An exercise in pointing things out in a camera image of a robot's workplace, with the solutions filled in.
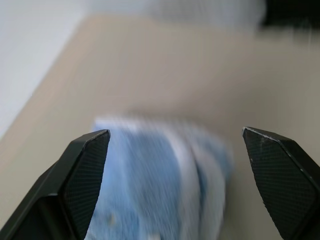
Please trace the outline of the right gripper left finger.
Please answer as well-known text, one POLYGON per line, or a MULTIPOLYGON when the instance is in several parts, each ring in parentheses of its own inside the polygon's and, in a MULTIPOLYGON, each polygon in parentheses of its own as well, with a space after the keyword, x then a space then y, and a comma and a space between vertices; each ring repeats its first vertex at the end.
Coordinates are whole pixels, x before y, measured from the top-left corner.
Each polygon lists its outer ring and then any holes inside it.
POLYGON ((83 240, 100 194, 107 129, 71 141, 0 230, 2 240, 83 240))

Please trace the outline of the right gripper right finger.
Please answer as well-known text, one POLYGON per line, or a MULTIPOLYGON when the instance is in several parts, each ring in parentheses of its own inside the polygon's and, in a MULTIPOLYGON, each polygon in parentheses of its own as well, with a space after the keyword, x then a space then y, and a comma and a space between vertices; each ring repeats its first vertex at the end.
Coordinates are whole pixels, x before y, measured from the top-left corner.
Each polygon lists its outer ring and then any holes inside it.
POLYGON ((284 240, 320 238, 320 167, 292 139, 244 127, 254 180, 284 240))

